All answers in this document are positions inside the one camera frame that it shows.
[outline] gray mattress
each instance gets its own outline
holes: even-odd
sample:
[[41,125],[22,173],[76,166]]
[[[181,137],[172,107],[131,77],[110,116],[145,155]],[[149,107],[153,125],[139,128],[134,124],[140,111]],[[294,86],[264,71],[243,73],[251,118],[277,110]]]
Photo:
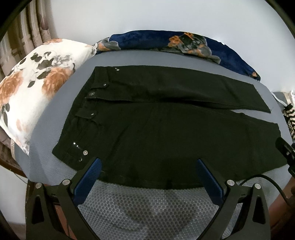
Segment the gray mattress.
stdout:
[[[61,87],[40,117],[31,137],[29,156],[15,146],[15,157],[29,180],[50,185],[72,178],[75,171],[52,153],[76,95],[95,66],[154,65],[182,67],[224,75],[253,84],[271,113],[235,110],[249,116],[277,123],[281,136],[292,139],[280,107],[269,90],[256,80],[232,72],[218,64],[192,56],[156,51],[127,50],[105,52],[81,66]],[[291,175],[288,166],[266,175],[284,188]],[[248,186],[262,185],[268,206],[278,191],[264,179],[253,179]],[[189,190],[155,190],[124,187],[96,181],[86,202],[79,206],[83,216],[101,239],[196,239],[217,210],[203,188]],[[230,234],[240,206],[237,206],[224,236]]]

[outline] rivet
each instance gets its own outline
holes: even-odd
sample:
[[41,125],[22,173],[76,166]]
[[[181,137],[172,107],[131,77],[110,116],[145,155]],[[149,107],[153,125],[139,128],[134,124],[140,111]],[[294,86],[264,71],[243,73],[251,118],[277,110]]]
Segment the rivet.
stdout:
[[233,180],[228,180],[227,184],[230,185],[230,186],[233,186],[235,184],[235,182]]
[[70,183],[70,180],[69,179],[65,179],[65,180],[63,180],[63,185],[68,185]]
[[37,184],[36,184],[36,188],[40,188],[42,186],[42,183],[40,183],[40,182],[38,182]]
[[257,189],[260,189],[261,188],[261,185],[260,184],[258,184],[258,183],[255,183],[255,185],[254,185]]

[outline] white strap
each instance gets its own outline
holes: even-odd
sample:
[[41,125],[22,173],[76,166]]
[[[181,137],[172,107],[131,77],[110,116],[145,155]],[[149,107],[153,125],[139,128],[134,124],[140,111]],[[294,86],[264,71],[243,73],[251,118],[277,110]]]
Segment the white strap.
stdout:
[[271,94],[272,94],[273,97],[274,97],[279,103],[281,103],[284,107],[288,106],[285,102],[283,102],[282,100],[278,99],[274,93],[271,93]]

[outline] floral pillow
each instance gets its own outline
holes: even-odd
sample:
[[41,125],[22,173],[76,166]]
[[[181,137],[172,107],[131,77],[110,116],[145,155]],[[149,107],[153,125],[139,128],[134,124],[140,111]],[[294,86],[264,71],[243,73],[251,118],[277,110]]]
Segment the floral pillow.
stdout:
[[28,154],[32,131],[49,101],[95,47],[52,39],[22,59],[0,83],[0,126]]

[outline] curtain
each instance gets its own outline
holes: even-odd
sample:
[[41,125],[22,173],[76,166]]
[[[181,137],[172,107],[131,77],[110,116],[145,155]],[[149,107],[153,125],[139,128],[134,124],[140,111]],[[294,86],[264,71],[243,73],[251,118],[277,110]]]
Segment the curtain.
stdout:
[[28,53],[50,39],[44,0],[32,0],[0,42],[0,81]]

